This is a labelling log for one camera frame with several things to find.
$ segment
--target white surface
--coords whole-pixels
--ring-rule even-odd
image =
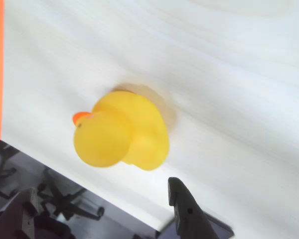
[[[167,178],[238,239],[299,238],[299,0],[7,0],[6,142],[160,229]],[[118,84],[174,102],[153,172],[84,164],[72,116]]]

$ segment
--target floor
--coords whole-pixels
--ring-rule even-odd
[[[0,181],[0,189],[7,194],[15,188],[22,190],[37,187],[43,181],[42,171],[44,165],[24,153],[18,153],[12,157],[5,167],[15,167],[17,169],[14,175]],[[64,194],[74,193],[81,188],[55,171],[51,171],[50,174]],[[66,223],[77,239],[132,239],[134,234],[141,235],[144,238],[153,238],[155,235],[153,228],[90,191],[85,192],[78,203],[81,208],[95,213],[102,206],[105,208],[105,214],[98,222],[79,216],[73,216],[69,221],[66,221],[60,215],[57,219]],[[7,200],[0,198],[0,210],[6,204]]]

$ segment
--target yellow rubber duck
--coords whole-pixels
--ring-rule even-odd
[[[89,165],[109,167],[123,161],[153,170],[168,155],[165,122],[157,107],[141,95],[111,92],[91,113],[77,113],[73,122],[75,150]]]

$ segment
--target duck beak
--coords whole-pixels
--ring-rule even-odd
[[[74,125],[77,124],[77,122],[79,121],[79,119],[81,119],[82,117],[85,117],[85,116],[88,116],[90,115],[91,113],[89,112],[79,112],[79,113],[76,113],[74,116],[73,116],[73,123]]]

